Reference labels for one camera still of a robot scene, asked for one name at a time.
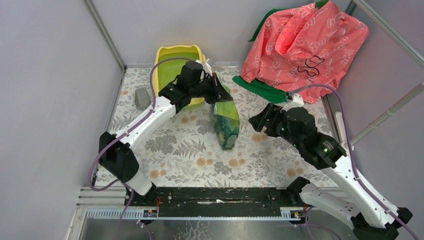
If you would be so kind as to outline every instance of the white wall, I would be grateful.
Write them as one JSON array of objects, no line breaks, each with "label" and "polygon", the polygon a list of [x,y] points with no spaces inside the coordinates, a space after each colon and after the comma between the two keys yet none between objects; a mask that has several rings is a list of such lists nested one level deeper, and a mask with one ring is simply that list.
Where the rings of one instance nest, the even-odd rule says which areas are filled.
[{"label": "white wall", "polygon": [[[424,54],[424,1],[369,0],[395,29]],[[346,106],[352,137],[424,79],[422,70],[362,11],[356,18],[369,27],[369,36],[356,55],[339,91]],[[337,99],[331,96],[336,106]],[[389,200],[409,208],[410,226],[424,238],[422,208],[424,95],[402,108],[355,145],[359,169]],[[404,229],[398,239],[412,239]]]},{"label": "white wall", "polygon": [[0,238],[63,239],[121,73],[82,0],[0,12]]},{"label": "white wall", "polygon": [[197,44],[220,65],[241,65],[271,9],[309,0],[94,0],[127,65],[153,65],[162,46]]}]

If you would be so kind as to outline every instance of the yellow bin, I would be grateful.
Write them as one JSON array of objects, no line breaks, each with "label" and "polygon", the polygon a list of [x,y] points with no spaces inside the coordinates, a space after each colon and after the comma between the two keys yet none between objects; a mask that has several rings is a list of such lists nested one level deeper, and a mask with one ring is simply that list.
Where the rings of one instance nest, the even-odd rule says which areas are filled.
[{"label": "yellow bin", "polygon": [[[176,46],[163,46],[157,50],[156,60],[158,62],[174,58],[186,57],[194,60],[200,60],[202,63],[206,61],[205,56],[202,54],[199,46],[197,45],[176,45]],[[177,75],[181,73],[181,68],[186,64],[187,60],[177,59],[166,61],[159,65],[153,74],[153,88],[156,96],[167,84],[172,82]],[[205,99],[203,97],[193,98],[189,105],[185,108],[195,108],[200,106]]]}]

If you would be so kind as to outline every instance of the robotic arm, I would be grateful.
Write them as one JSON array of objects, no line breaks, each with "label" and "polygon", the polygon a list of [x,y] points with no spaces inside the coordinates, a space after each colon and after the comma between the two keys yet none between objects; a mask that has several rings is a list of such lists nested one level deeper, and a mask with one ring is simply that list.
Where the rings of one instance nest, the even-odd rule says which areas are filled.
[{"label": "robotic arm", "polygon": [[[105,132],[101,135],[99,152],[116,136],[125,136],[107,149],[99,163],[140,196],[148,197],[156,186],[143,173],[133,150],[137,150],[160,125],[187,106],[192,98],[199,97],[205,98],[208,104],[232,100],[215,73],[206,72],[198,62],[188,61],[180,75],[159,92],[154,105],[116,134]],[[287,140],[306,162],[329,176],[350,199],[348,202],[335,197],[307,179],[298,177],[287,188],[292,193],[291,201],[315,206],[336,217],[353,229],[361,240],[395,239],[400,223],[360,186],[354,176],[351,159],[343,147],[331,136],[318,132],[315,119],[303,108],[304,101],[299,94],[289,95],[288,99],[291,102],[284,107],[269,103],[261,113],[249,119],[250,124],[257,132],[265,127],[264,132],[268,136]],[[359,178],[404,223],[412,218],[407,208],[398,208],[386,200],[361,173]]]}]

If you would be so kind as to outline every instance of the floral tablecloth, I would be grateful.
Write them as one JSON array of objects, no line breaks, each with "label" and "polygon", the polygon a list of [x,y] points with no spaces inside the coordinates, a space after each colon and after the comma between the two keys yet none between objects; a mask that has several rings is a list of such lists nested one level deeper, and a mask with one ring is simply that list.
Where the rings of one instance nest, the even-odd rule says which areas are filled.
[{"label": "floral tablecloth", "polygon": [[[135,90],[149,87],[151,68],[128,68],[113,117],[111,133],[129,124],[142,111],[134,101]],[[165,122],[134,153],[145,175],[157,186],[167,187],[287,187],[302,176],[321,187],[337,187],[325,174],[303,161],[297,150],[282,138],[255,132],[248,119],[268,102],[235,84],[240,67],[213,67],[231,90],[240,117],[240,131],[232,150],[222,150],[214,131],[212,106],[183,109]],[[305,104],[318,130],[331,134],[323,103]],[[96,186],[115,177],[99,167]]]}]

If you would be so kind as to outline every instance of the gray block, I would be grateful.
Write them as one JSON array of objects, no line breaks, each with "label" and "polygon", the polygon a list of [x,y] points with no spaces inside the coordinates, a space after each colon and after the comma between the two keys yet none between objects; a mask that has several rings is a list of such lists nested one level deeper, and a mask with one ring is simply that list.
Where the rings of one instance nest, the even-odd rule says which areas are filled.
[{"label": "gray block", "polygon": [[147,109],[150,104],[152,103],[151,101],[151,96],[149,94],[149,91],[147,90],[147,88],[142,87],[142,88],[138,88],[135,90],[135,106],[140,109],[140,110],[145,110]]}]

